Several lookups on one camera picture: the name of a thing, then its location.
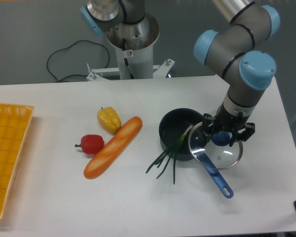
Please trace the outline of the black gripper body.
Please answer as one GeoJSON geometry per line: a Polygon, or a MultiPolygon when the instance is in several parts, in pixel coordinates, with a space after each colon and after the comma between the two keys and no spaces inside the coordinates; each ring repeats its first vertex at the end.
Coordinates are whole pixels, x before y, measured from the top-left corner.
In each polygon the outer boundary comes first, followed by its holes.
{"type": "Polygon", "coordinates": [[[217,110],[215,116],[215,132],[227,131],[232,133],[233,131],[241,130],[245,127],[249,116],[234,116],[230,114],[223,104],[217,110]]]}

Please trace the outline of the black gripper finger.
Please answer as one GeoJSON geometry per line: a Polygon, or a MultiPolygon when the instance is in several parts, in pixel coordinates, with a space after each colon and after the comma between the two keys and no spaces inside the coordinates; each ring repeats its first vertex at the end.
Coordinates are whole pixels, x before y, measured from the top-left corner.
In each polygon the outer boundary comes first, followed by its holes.
{"type": "Polygon", "coordinates": [[[239,130],[232,131],[229,146],[232,147],[235,142],[239,141],[246,142],[255,133],[255,130],[255,123],[249,122],[245,124],[241,132],[239,132],[239,130]]]}
{"type": "Polygon", "coordinates": [[[206,142],[211,140],[211,136],[215,127],[215,120],[216,117],[213,117],[210,114],[203,115],[202,135],[206,142]]]}

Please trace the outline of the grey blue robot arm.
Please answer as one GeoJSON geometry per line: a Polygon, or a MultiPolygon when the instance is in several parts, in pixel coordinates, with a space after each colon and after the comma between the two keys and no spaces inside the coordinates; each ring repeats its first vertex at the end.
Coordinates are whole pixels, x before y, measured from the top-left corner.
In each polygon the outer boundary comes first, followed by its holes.
{"type": "MultiPolygon", "coordinates": [[[[193,47],[193,54],[229,84],[215,116],[204,115],[206,141],[221,131],[231,133],[229,145],[246,141],[255,132],[247,120],[276,73],[274,59],[255,47],[280,26],[278,12],[253,0],[217,0],[215,6],[230,23],[223,34],[207,30],[193,47]]],[[[121,79],[153,76],[153,45],[159,36],[156,19],[142,0],[91,0],[80,14],[95,35],[106,35],[115,47],[121,79]]]]}

